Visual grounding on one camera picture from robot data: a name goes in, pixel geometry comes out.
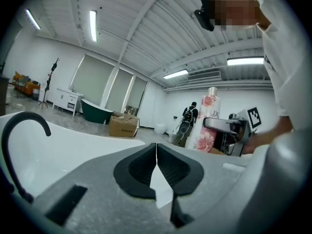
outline orange sofa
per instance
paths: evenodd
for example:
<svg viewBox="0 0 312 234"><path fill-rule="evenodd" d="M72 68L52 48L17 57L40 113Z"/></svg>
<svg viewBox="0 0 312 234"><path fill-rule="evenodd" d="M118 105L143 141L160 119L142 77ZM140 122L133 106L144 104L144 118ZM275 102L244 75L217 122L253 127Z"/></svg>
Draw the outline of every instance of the orange sofa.
<svg viewBox="0 0 312 234"><path fill-rule="evenodd" d="M19 73L15 72L15 75L13 76L12 85L19 91L32 96L33 95L33 89L40 89L40 86L33 84L31 81L27 82L25 86L17 86L16 82L23 78L24 75L20 75Z"/></svg>

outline bottle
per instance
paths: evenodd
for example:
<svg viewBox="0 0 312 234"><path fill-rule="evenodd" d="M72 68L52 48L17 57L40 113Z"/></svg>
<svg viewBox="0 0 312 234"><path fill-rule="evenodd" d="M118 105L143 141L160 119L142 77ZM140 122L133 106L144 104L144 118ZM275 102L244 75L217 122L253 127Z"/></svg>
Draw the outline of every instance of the bottle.
<svg viewBox="0 0 312 234"><path fill-rule="evenodd" d="M199 109L197 121L190 135L186 148L210 153L216 137L216 131L203 126L204 118L219 118L220 99L216 96L217 88L211 87L208 94L203 96Z"/></svg>

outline white wall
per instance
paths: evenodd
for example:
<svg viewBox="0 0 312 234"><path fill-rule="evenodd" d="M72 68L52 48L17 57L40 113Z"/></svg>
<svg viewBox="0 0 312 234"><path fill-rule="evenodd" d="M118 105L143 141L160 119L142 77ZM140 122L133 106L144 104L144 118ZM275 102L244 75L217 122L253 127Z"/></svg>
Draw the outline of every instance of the white wall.
<svg viewBox="0 0 312 234"><path fill-rule="evenodd" d="M165 102L168 131L176 128L182 118L183 110L191 106L193 101L197 102L199 110L201 99L206 94L206 92L168 94ZM262 121L257 132L271 129L278 120L273 90L220 90L217 96L221 100L220 118L228 119L232 113L257 107Z"/></svg>
<svg viewBox="0 0 312 234"><path fill-rule="evenodd" d="M53 102L57 88L69 88L75 71L85 54L114 66L117 63L113 59L84 48L36 37L34 31L23 28L8 54L3 74L12 80L15 71L17 71L43 83L47 81L53 63L59 58L58 67L52 75L48 94L48 100ZM120 68L148 82L138 117L142 126L154 127L159 120L160 108L163 106L166 96L166 93L162 91L162 86L125 65L121 64Z"/></svg>

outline green pants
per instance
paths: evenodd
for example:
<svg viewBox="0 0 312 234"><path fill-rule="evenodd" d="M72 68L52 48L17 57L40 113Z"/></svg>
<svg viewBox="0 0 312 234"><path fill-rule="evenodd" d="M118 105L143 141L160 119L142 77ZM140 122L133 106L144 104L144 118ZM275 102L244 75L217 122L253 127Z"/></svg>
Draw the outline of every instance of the green pants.
<svg viewBox="0 0 312 234"><path fill-rule="evenodd" d="M180 134L179 132L176 134L175 139L172 144L175 146L185 147L186 138L191 135L193 127L190 126L185 134Z"/></svg>

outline tripod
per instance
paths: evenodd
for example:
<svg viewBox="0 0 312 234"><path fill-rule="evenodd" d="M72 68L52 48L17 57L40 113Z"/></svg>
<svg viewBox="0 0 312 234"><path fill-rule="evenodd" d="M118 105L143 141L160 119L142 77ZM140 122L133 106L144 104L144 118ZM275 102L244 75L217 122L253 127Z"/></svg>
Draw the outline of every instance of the tripod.
<svg viewBox="0 0 312 234"><path fill-rule="evenodd" d="M50 82L51 82L52 73L53 73L53 71L57 68L57 66L58 66L58 61L59 61L59 58L58 58L57 61L53 64L53 67L52 67L52 69L51 69L51 70L52 70L51 74L48 75L48 76L49 76L49 79L48 79L48 81L47 81L47 86L46 86L46 88L44 89L43 101L38 105L38 106L40 106L40 105L42 104L41 109L43 108L43 105L46 105L46 106L48 107L47 103L45 102L45 95L46 95L46 93L50 90Z"/></svg>

